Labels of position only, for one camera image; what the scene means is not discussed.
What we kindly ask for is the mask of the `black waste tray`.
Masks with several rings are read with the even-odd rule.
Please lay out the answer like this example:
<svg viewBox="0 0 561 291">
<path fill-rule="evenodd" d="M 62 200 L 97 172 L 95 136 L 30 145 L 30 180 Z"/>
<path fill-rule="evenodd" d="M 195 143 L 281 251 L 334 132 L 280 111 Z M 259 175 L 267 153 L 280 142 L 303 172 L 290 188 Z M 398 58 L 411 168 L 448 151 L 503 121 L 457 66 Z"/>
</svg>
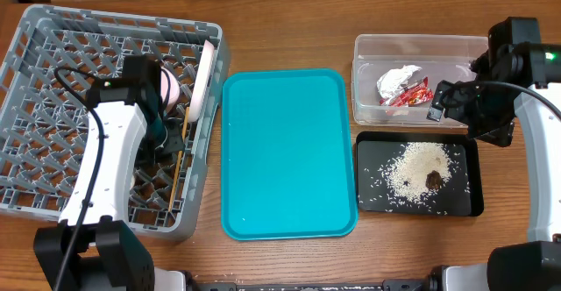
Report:
<svg viewBox="0 0 561 291">
<path fill-rule="evenodd" d="M 355 153 L 364 211 L 479 216 L 484 210 L 477 143 L 463 135 L 363 131 Z"/>
</svg>

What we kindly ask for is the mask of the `red snack wrapper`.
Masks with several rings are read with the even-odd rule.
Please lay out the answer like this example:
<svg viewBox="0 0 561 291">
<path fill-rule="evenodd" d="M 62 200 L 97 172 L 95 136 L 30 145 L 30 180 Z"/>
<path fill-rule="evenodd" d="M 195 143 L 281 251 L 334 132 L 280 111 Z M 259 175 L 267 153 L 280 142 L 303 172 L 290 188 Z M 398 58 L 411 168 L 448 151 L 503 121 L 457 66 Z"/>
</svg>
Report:
<svg viewBox="0 0 561 291">
<path fill-rule="evenodd" d="M 422 68 L 417 65 L 404 65 L 383 74 L 376 82 L 380 105 L 408 107 L 431 101 L 434 93 L 429 88 L 428 77 L 414 79 L 415 74 L 421 71 Z"/>
</svg>

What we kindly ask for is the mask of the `small pink plate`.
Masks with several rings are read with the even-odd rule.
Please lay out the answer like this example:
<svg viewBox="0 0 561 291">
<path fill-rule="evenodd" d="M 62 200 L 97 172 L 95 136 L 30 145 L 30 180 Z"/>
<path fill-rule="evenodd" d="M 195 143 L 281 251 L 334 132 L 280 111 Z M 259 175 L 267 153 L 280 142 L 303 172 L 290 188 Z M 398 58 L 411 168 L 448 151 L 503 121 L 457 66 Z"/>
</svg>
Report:
<svg viewBox="0 0 561 291">
<path fill-rule="evenodd" d="M 169 70 L 163 67 L 160 75 L 160 97 L 166 113 L 169 113 L 177 104 L 179 96 L 180 85 L 177 79 Z"/>
</svg>

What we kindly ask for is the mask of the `grey dishwasher rack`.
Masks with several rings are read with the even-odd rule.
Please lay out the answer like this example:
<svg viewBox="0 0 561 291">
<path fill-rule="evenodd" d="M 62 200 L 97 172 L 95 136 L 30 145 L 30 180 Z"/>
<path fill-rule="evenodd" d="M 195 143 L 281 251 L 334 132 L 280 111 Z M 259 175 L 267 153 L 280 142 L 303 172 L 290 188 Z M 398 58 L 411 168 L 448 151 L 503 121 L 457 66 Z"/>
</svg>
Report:
<svg viewBox="0 0 561 291">
<path fill-rule="evenodd" d="M 177 79 L 180 97 L 169 116 L 182 127 L 206 40 L 215 47 L 211 76 L 202 114 L 188 123 L 172 212 L 177 155 L 137 168 L 129 201 L 129 225 L 139 235 L 191 237 L 231 56 L 219 25 L 187 19 L 42 4 L 25 10 L 1 66 L 1 211 L 58 221 L 78 176 L 88 130 L 87 112 L 72 94 L 89 88 L 89 74 L 120 76 L 127 56 L 148 55 Z"/>
</svg>

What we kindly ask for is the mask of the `wooden chopstick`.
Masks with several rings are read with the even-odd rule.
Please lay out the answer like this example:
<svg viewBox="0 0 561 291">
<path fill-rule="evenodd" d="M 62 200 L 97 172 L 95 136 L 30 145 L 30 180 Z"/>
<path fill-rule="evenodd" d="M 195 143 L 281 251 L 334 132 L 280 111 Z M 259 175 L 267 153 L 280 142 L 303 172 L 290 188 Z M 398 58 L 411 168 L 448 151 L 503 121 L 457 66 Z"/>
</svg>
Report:
<svg viewBox="0 0 561 291">
<path fill-rule="evenodd" d="M 183 144 L 185 144 L 185 137 L 186 137 L 186 133 L 187 133 L 187 127 L 188 127 L 188 114 L 189 114 L 189 110 L 190 107 L 186 107 L 185 109 L 185 114 L 184 114 L 184 120 L 182 123 L 182 127 L 181 127 L 181 142 Z M 175 170 L 174 170 L 174 180 L 173 180 L 173 185 L 170 191 L 170 197 L 169 197 L 169 203 L 168 203 L 168 212 L 172 212 L 172 208 L 174 206 L 174 198 L 175 198 L 175 191 L 177 188 L 177 184 L 178 184 L 178 180 L 179 180 L 179 174 L 181 171 L 181 162 L 183 159 L 183 152 L 184 152 L 185 146 L 182 147 L 182 149 L 178 152 L 177 154 L 177 159 L 176 159 L 176 164 L 175 164 Z"/>
</svg>

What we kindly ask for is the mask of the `clear plastic bin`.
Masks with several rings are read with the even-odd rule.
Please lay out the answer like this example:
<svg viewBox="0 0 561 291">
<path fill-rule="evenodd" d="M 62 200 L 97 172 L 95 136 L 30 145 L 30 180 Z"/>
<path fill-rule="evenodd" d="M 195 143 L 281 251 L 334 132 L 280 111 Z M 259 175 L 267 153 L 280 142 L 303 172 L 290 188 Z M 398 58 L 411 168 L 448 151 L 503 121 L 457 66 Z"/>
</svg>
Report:
<svg viewBox="0 0 561 291">
<path fill-rule="evenodd" d="M 360 34 L 352 62 L 352 104 L 356 123 L 371 126 L 464 128 L 458 121 L 426 118 L 429 104 L 394 108 L 380 104 L 377 81 L 391 69 L 415 65 L 414 81 L 428 79 L 434 90 L 440 81 L 475 78 L 470 63 L 487 50 L 487 38 L 431 34 Z"/>
</svg>

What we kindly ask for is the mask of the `large white plate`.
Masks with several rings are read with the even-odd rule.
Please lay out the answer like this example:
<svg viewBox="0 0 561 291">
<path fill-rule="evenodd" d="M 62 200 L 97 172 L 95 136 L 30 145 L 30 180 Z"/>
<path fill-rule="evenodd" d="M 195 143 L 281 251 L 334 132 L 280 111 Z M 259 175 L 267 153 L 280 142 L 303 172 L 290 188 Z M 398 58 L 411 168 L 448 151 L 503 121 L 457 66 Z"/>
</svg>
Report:
<svg viewBox="0 0 561 291">
<path fill-rule="evenodd" d="M 214 57 L 215 47 L 206 40 L 203 44 L 201 60 L 195 77 L 195 84 L 190 100 L 188 122 L 196 122 L 202 114 L 202 103 L 205 97 L 207 83 L 211 76 L 212 61 Z"/>
</svg>

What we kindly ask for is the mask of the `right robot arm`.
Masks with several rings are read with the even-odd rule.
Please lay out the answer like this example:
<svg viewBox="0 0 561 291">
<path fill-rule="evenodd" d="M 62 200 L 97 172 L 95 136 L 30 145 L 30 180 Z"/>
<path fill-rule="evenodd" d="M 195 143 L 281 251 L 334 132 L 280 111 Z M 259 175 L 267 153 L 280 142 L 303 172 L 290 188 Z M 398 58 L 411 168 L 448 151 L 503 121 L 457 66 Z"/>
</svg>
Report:
<svg viewBox="0 0 561 291">
<path fill-rule="evenodd" d="M 470 82 L 441 81 L 427 118 L 451 118 L 468 138 L 500 147 L 520 122 L 530 187 L 527 242 L 494 249 L 487 262 L 440 266 L 427 290 L 560 288 L 560 47 L 544 44 L 536 18 L 509 17 L 487 34 Z"/>
</svg>

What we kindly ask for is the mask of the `brown food scrap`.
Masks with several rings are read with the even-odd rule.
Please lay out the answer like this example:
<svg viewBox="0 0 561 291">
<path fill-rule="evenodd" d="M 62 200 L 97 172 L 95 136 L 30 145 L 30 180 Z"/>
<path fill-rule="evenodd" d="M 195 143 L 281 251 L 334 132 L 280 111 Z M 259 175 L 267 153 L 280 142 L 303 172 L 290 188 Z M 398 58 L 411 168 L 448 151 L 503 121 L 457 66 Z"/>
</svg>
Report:
<svg viewBox="0 0 561 291">
<path fill-rule="evenodd" d="M 425 186 L 429 190 L 438 190 L 444 185 L 444 180 L 438 171 L 427 174 Z"/>
</svg>

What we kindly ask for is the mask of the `teal serving tray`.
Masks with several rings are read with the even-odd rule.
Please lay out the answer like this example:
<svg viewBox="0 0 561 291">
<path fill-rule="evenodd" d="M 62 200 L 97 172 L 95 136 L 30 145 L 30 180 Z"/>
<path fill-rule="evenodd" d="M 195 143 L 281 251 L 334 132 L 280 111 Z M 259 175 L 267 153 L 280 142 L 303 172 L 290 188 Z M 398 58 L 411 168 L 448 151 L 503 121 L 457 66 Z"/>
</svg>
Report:
<svg viewBox="0 0 561 291">
<path fill-rule="evenodd" d="M 358 219 L 343 77 L 244 72 L 224 84 L 221 219 L 238 241 L 342 237 Z"/>
</svg>

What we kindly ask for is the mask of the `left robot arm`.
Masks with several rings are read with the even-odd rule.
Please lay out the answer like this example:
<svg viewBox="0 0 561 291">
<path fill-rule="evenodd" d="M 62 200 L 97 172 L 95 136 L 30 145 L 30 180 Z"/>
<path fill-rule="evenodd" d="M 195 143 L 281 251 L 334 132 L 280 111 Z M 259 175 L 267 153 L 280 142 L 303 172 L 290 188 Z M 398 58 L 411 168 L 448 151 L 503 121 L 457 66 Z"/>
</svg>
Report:
<svg viewBox="0 0 561 291">
<path fill-rule="evenodd" d="M 87 144 L 70 199 L 54 227 L 37 230 L 36 258 L 53 290 L 190 290 L 189 275 L 159 269 L 128 225 L 136 167 L 184 148 L 166 118 L 171 77 L 146 55 L 124 58 L 118 78 L 93 74 L 85 95 Z"/>
</svg>

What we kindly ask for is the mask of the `rice pile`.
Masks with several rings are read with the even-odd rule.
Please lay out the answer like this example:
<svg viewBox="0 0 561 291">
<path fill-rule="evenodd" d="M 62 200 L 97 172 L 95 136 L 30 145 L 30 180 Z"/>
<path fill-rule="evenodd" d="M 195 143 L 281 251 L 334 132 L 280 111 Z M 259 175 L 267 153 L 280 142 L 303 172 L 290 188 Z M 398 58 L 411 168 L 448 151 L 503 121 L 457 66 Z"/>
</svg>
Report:
<svg viewBox="0 0 561 291">
<path fill-rule="evenodd" d="M 357 146 L 358 204 L 364 211 L 468 216 L 471 189 L 465 148 L 434 142 L 367 141 Z M 444 185 L 425 186 L 438 171 Z"/>
</svg>

